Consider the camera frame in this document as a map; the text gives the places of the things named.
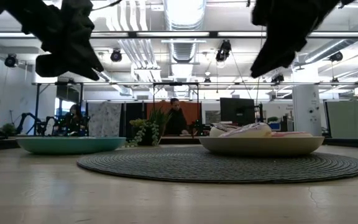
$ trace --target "potted plant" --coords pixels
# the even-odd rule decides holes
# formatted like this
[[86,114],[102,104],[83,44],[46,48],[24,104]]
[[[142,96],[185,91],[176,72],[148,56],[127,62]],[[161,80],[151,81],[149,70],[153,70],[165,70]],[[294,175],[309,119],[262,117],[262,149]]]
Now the potted plant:
[[137,119],[129,121],[136,132],[135,138],[127,142],[126,146],[156,146],[159,144],[165,131],[165,125],[171,118],[162,108],[153,108],[148,120]]
[[4,126],[1,128],[1,131],[5,133],[7,136],[16,135],[16,128],[12,123],[4,124]]
[[276,123],[278,121],[278,117],[270,117],[267,118],[267,123]]

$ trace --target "black monitor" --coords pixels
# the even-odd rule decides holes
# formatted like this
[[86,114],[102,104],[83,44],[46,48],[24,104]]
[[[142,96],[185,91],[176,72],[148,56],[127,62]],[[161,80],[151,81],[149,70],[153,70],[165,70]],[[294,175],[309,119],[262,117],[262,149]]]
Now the black monitor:
[[221,121],[231,121],[240,126],[255,123],[254,100],[221,98]]

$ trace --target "round woven mat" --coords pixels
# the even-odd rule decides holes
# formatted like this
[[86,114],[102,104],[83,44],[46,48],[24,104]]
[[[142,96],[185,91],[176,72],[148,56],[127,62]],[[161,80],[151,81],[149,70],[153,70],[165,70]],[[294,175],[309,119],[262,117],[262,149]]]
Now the round woven mat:
[[292,158],[225,157],[203,147],[130,149],[80,158],[105,174],[174,182],[295,183],[355,177],[358,159],[313,153]]

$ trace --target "orange panel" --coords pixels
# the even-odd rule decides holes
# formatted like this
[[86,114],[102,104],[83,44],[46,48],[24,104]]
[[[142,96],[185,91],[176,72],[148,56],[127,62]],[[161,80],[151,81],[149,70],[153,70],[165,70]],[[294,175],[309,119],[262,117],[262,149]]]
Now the orange panel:
[[[155,107],[163,109],[163,111],[166,111],[167,113],[171,109],[171,104],[169,102],[158,102],[155,103]],[[183,115],[185,115],[187,125],[190,125],[192,122],[196,121],[198,119],[197,113],[197,103],[189,103],[189,102],[180,102],[180,108],[183,111]],[[150,117],[150,112],[153,109],[153,103],[147,104],[147,118]]]

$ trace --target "green plant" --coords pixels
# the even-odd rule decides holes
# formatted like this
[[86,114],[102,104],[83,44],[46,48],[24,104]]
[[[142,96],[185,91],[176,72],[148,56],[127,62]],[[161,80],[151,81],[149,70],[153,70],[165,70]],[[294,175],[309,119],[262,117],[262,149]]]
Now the green plant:
[[162,107],[158,109],[156,107],[153,107],[148,121],[150,123],[155,123],[156,125],[158,125],[160,127],[160,134],[162,135],[165,130],[165,125],[168,123],[169,119],[171,119],[171,116],[172,115],[170,113],[165,113],[162,110]]
[[16,128],[12,123],[4,124],[4,126],[1,128],[1,131],[7,136],[13,136],[16,134]]
[[126,142],[125,147],[135,147],[138,145],[139,142],[143,140],[143,137],[146,135],[146,129],[150,128],[152,130],[152,139],[153,139],[153,146],[158,144],[158,137],[160,136],[158,125],[155,123],[150,123],[150,121],[146,121],[145,123],[139,126],[139,130],[136,133],[136,136],[133,140]]
[[152,145],[158,145],[160,136],[163,135],[165,130],[165,125],[171,118],[171,114],[164,113],[162,107],[159,109],[154,108],[150,113],[150,118],[148,120],[136,119],[129,121],[133,127],[138,128],[138,132],[133,140],[126,142],[126,147],[135,147],[139,142],[143,140],[146,134],[146,129],[152,130]]
[[143,124],[145,124],[146,121],[147,120],[145,120],[145,119],[136,119],[136,120],[129,121],[129,124],[131,124],[133,127],[138,128],[138,127],[142,126]]
[[278,121],[278,117],[270,117],[270,118],[267,118],[267,123],[277,122],[277,121]]

